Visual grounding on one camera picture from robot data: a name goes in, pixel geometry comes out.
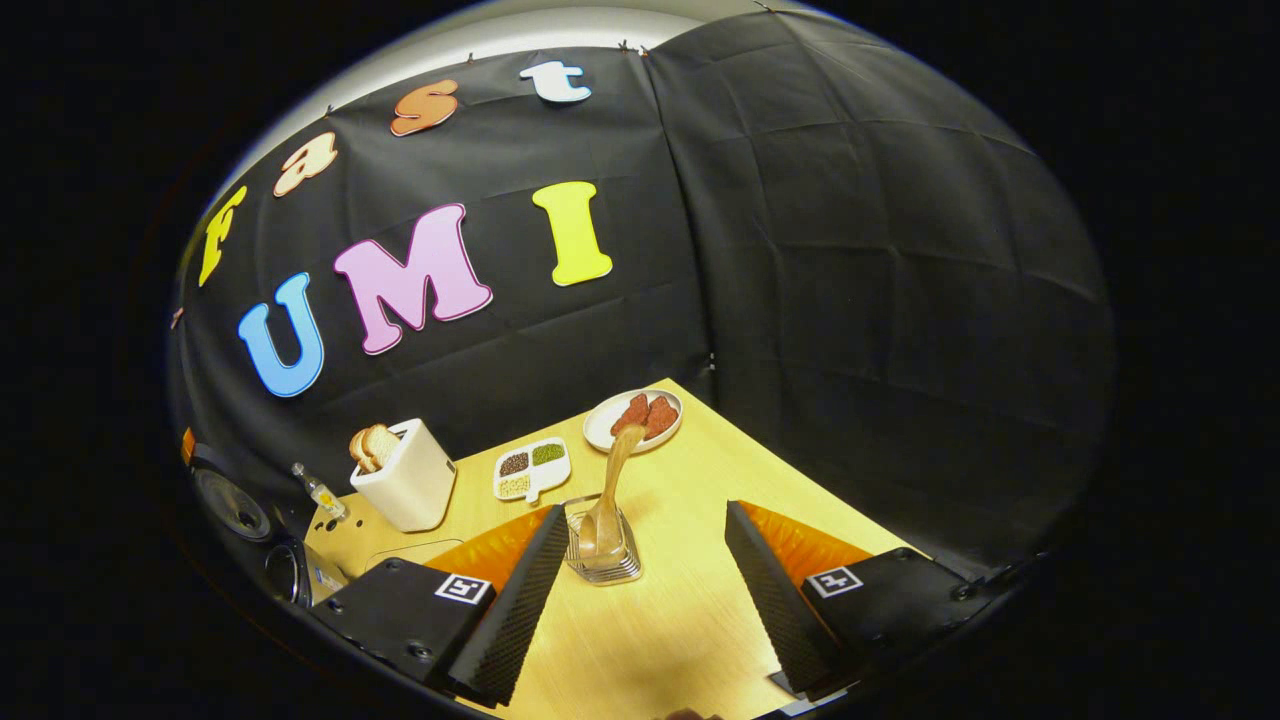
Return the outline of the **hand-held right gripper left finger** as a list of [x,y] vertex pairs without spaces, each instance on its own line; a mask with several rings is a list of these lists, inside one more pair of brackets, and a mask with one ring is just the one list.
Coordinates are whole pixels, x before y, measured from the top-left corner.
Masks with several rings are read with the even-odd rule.
[[433,691],[508,705],[567,543],[564,507],[545,506],[426,564],[385,559],[310,612]]

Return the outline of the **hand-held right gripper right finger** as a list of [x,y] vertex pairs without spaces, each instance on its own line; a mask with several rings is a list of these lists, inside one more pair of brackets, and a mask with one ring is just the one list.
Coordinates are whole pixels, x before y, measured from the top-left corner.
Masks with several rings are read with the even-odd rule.
[[724,542],[787,683],[810,697],[892,676],[986,607],[915,550],[869,553],[755,503],[727,503]]

